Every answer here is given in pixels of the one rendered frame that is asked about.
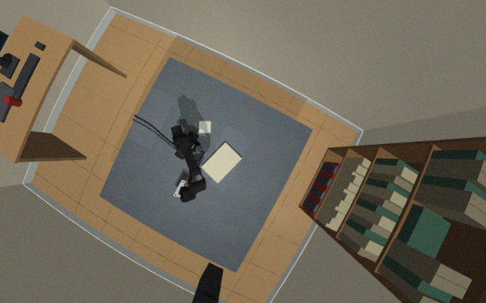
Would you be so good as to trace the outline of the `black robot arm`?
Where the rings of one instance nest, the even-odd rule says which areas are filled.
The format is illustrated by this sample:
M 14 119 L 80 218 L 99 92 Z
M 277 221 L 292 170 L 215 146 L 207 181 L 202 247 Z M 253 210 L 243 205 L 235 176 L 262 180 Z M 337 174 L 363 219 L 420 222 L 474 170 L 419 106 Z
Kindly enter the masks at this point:
M 190 137 L 182 132 L 182 127 L 175 125 L 172 128 L 172 144 L 176 147 L 177 152 L 182 152 L 189 169 L 188 187 L 181 187 L 178 191 L 182 202 L 186 203 L 195 199 L 195 195 L 206 189 L 206 178 L 202 175 L 202 170 L 198 167 L 196 159 L 191 150 Z M 200 175 L 203 180 L 192 182 L 193 177 Z

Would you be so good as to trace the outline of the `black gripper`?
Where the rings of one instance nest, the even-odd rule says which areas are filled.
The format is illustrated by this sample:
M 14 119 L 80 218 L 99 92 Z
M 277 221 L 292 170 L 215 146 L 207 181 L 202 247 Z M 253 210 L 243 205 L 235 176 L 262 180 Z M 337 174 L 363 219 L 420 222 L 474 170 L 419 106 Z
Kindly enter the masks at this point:
M 190 137 L 190 139 L 191 139 L 191 146 L 190 146 L 190 147 L 192 147 L 192 146 L 194 145 L 193 140 L 195 140 L 195 141 L 196 141 L 196 140 L 199 138 L 199 135 L 198 135 L 198 134 L 196 134 L 194 131 L 190 130 L 190 131 L 189 131 L 189 133 L 188 133 L 188 136 L 189 136 L 189 137 Z M 175 155 L 176 155 L 177 157 L 179 157 L 180 159 L 184 159 L 184 156 L 183 156 L 182 152 L 177 152 L 177 151 L 176 151 Z

